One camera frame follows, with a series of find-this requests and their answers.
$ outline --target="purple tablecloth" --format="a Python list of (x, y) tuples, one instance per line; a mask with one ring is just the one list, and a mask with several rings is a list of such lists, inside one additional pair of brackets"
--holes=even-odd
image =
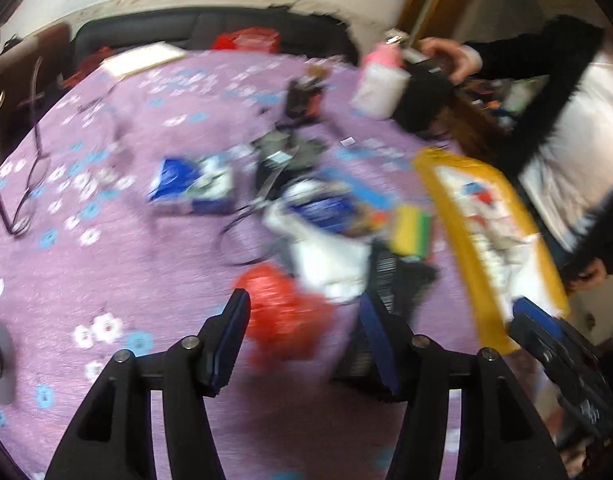
[[(155, 218), (145, 193), (165, 155), (230, 150), (240, 169), (240, 199), (250, 185), (253, 156), (243, 145), (267, 131), (289, 78), (304, 60), (285, 56), (200, 52), (120, 82), (93, 73), (43, 119), (52, 154), (36, 193), (30, 232), (10, 238), (0, 221), (0, 318), (17, 351), (17, 400), (0, 407), (0, 438), (31, 478), (46, 471), (91, 382), (120, 348), (162, 351), (196, 333), (221, 310), (241, 269), (226, 266), (213, 248), (220, 217)], [(421, 143), (391, 121), (364, 118), (349, 107), (357, 71), (340, 66), (330, 78), (325, 113), (363, 148), (347, 152), (325, 126), (305, 130), (327, 137), (324, 165), (362, 179), (395, 200), (427, 203), (408, 161)], [(78, 108), (107, 95), (85, 112)], [(132, 161), (117, 186), (91, 183), (109, 157), (113, 128), (124, 135)], [(34, 158), (28, 136), (0, 168), (10, 214)], [(241, 226), (238, 242), (256, 247), (258, 221)], [(471, 310), (456, 263), (437, 229), (441, 274), (417, 314), (416, 332), (447, 349), (478, 348)], [(356, 306), (336, 309), (317, 358), (263, 374), (248, 364), (245, 341), (229, 386), (206, 402), (229, 479), (384, 478), (403, 406), (367, 400), (328, 378), (344, 349)], [(158, 478), (170, 478), (161, 397), (154, 396)], [(453, 397), (443, 477), (455, 469), (459, 408)]]

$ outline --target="bolt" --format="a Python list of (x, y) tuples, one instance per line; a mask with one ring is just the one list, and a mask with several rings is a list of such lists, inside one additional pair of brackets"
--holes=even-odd
[(430, 344), (430, 340), (426, 335), (416, 334), (411, 339), (411, 344), (417, 348), (427, 348)]
[(182, 346), (184, 348), (186, 348), (187, 350), (191, 350), (192, 348), (196, 348), (197, 345), (200, 344), (200, 340), (194, 336), (194, 335), (189, 335), (186, 336), (183, 340), (182, 340)]
[(495, 361), (500, 354), (493, 348), (482, 348), (482, 357), (484, 357), (487, 361)]
[(131, 352), (128, 350), (118, 350), (113, 354), (113, 359), (118, 363), (123, 363), (131, 357)]

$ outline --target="yellow tray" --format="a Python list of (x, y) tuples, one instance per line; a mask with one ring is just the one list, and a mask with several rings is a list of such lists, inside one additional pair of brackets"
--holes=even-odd
[[(498, 308), (497, 297), (493, 292), (486, 271), (477, 255), (469, 236), (462, 213), (447, 189), (440, 182), (435, 170), (437, 167), (455, 168), (486, 180), (495, 186), (506, 200), (509, 211), (524, 235), (538, 232), (533, 218), (526, 211), (511, 184), (504, 175), (483, 162), (473, 158), (453, 155), (437, 148), (422, 150), (413, 160), (424, 185), (435, 202), (438, 216), (444, 222), (453, 253), (458, 261), (462, 278), (467, 286), (473, 308), (475, 326), (482, 346), (495, 348), (501, 354), (516, 351), (519, 346), (507, 336), (503, 318)], [(549, 250), (542, 239), (538, 242), (538, 262), (545, 286), (562, 317), (568, 317), (569, 304), (560, 276), (551, 260)]]

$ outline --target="sofa backrest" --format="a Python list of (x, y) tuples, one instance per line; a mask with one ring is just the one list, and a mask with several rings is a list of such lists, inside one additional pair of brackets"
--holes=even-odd
[(211, 48), (224, 32), (269, 27), (280, 33), (284, 54), (329, 57), (338, 54), (358, 63), (358, 50), (347, 24), (327, 15), (296, 14), (288, 7), (180, 7), (94, 20), (84, 24), (74, 43), (72, 68), (103, 46), (119, 52), (166, 41), (188, 50)]

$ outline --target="black jacket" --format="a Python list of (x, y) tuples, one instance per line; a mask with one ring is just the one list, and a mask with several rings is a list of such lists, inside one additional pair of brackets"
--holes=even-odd
[[(467, 43), (483, 60), (478, 77), (549, 76), (549, 82), (527, 107), (512, 134), (493, 147), (493, 164), (509, 180), (517, 179), (549, 138), (560, 112), (602, 46), (603, 36), (602, 29), (571, 16), (558, 16), (539, 34), (523, 34), (492, 43)], [(571, 280), (596, 257), (613, 274), (613, 196), (587, 236), (579, 241), (575, 253), (559, 269), (560, 275), (565, 281)]]

